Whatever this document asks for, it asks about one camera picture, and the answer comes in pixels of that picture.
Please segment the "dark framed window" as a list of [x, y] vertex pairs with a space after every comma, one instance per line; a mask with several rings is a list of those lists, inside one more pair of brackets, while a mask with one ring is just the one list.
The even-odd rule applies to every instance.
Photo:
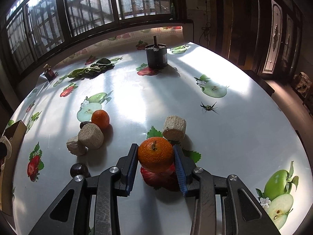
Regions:
[[185, 0], [1, 0], [1, 61], [21, 79], [93, 36], [185, 18]]

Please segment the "large orange tangerine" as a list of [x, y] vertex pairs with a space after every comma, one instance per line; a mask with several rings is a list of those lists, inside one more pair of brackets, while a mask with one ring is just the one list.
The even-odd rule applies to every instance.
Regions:
[[165, 172], [174, 162], [173, 146], [163, 137], [150, 137], [139, 146], [138, 159], [149, 172]]

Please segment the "fruit-print tablecloth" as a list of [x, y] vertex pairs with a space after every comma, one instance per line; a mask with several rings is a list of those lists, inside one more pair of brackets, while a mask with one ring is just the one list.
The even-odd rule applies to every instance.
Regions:
[[[143, 50], [104, 51], [115, 67], [93, 79], [61, 83], [35, 76], [24, 88], [12, 120], [30, 125], [16, 160], [13, 223], [28, 234], [71, 179], [70, 167], [87, 165], [96, 176], [116, 164], [150, 129], [162, 130], [165, 119], [185, 119], [185, 150], [201, 155], [197, 165], [213, 175], [236, 174], [254, 196], [272, 174], [293, 169], [293, 205], [281, 234], [297, 231], [312, 205], [312, 173], [307, 155], [290, 122], [273, 99], [246, 73], [214, 52], [189, 43], [182, 54], [168, 54], [158, 75], [139, 72]], [[110, 117], [104, 143], [83, 156], [66, 142], [80, 130], [77, 114], [94, 105]]]

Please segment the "small orange tangerine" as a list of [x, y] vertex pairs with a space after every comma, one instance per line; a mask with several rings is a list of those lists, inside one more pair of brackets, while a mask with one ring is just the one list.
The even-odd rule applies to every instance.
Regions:
[[110, 124], [110, 117], [106, 111], [96, 110], [92, 114], [91, 122], [96, 124], [101, 130], [104, 130]]

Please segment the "beige wide cylinder block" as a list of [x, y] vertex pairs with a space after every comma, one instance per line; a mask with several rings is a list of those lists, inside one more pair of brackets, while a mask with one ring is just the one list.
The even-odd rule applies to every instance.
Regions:
[[165, 119], [162, 134], [170, 141], [181, 141], [185, 137], [187, 122], [175, 115], [168, 116]]

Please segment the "shallow cardboard box tray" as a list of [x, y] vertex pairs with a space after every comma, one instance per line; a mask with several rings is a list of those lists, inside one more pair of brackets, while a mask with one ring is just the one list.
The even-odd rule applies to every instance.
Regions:
[[13, 215], [13, 176], [26, 130], [24, 122], [19, 120], [1, 137], [1, 147], [5, 147], [7, 152], [1, 159], [1, 211], [9, 216]]

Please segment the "bunch of green vegetables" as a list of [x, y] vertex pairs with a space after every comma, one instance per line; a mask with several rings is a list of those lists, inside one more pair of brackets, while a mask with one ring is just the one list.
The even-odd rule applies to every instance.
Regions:
[[89, 67], [75, 69], [67, 75], [70, 79], [80, 78], [94, 78], [99, 74], [105, 73], [115, 67], [115, 64], [108, 58], [102, 58], [95, 63], [90, 64]]

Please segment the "dark jar with lid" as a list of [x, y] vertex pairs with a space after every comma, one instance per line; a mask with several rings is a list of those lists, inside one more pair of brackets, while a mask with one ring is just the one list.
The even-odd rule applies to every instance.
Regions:
[[51, 69], [51, 67], [48, 64], [45, 64], [43, 69], [44, 71], [44, 76], [47, 78], [49, 82], [51, 82], [53, 79], [56, 78], [56, 74], [54, 71]]

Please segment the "black cylindrical motor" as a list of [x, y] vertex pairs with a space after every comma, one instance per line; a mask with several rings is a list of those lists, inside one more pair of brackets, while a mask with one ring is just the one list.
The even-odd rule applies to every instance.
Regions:
[[162, 70], [168, 65], [167, 45], [157, 42], [153, 36], [153, 44], [145, 47], [148, 67], [152, 70]]

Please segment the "dark date fruit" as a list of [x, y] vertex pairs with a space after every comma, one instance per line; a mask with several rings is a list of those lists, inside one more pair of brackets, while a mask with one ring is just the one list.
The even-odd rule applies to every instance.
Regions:
[[90, 121], [83, 121], [80, 123], [80, 129], [82, 129], [85, 125], [89, 124]]

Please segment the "small beige block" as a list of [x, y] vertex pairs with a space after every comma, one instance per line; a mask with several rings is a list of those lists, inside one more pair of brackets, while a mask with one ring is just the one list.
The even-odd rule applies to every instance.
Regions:
[[82, 156], [86, 154], [86, 147], [79, 141], [78, 136], [74, 136], [67, 140], [66, 142], [67, 149], [71, 154], [76, 156]]

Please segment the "dark plum fruit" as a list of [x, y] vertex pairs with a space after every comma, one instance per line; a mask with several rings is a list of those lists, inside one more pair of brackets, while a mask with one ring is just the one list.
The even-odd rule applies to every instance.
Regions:
[[82, 175], [85, 178], [90, 177], [90, 173], [89, 170], [87, 168], [87, 166], [84, 163], [75, 163], [71, 166], [70, 171], [69, 171], [70, 175], [72, 178], [74, 178], [75, 176], [78, 175]]

